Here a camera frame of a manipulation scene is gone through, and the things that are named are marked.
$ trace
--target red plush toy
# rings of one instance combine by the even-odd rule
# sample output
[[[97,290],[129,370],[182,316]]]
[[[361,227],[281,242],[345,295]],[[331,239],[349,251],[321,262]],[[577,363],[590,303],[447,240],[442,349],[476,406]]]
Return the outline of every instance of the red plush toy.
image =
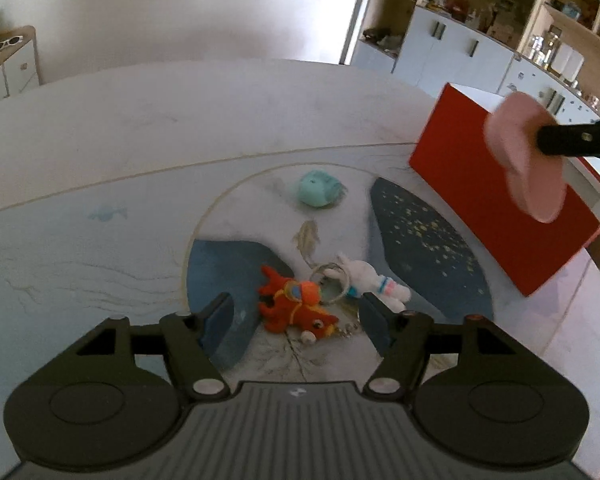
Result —
[[[266,330],[281,333],[288,326],[297,326],[302,330],[304,342],[314,342],[334,332],[338,318],[318,306],[318,285],[284,278],[267,266],[262,266],[262,273],[269,279],[258,290],[261,297],[258,307]]]

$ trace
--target white sunglasses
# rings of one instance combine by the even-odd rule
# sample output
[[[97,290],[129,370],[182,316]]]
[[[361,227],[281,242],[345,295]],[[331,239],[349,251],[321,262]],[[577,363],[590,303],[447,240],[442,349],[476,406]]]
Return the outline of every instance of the white sunglasses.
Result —
[[[0,51],[8,46],[15,45],[24,40],[24,36],[13,36],[8,40],[0,41]]]

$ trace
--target toy figure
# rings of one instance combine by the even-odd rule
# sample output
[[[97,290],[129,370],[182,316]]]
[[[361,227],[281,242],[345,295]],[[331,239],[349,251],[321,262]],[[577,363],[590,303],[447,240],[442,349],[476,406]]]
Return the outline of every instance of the toy figure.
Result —
[[[305,343],[333,334],[338,318],[318,305],[320,289],[316,283],[296,282],[268,266],[262,266],[262,273],[269,279],[258,290],[261,298],[258,308],[266,330],[282,333],[289,326],[297,326]]]
[[[394,312],[405,310],[404,304],[411,299],[408,287],[386,276],[379,276],[371,264],[361,260],[349,260],[342,253],[338,254],[337,263],[349,274],[349,296],[359,298],[366,292],[372,292]],[[324,275],[339,280],[340,283],[344,283],[345,280],[342,272],[334,269],[325,270]]]

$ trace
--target teal plush toy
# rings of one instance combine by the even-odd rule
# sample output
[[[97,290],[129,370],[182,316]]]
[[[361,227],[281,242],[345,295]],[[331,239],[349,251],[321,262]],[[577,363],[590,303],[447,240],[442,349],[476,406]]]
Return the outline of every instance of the teal plush toy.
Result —
[[[324,171],[313,170],[300,179],[298,199],[311,207],[326,207],[338,203],[346,188]]]

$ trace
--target screw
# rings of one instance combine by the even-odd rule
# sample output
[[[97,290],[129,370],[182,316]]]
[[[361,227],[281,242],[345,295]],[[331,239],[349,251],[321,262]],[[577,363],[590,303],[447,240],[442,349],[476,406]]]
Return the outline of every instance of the screw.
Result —
[[[369,389],[375,394],[391,395],[400,389],[400,383],[391,377],[378,377],[369,383]]]
[[[217,395],[222,390],[224,390],[224,383],[218,379],[199,379],[193,383],[193,391],[200,395]]]

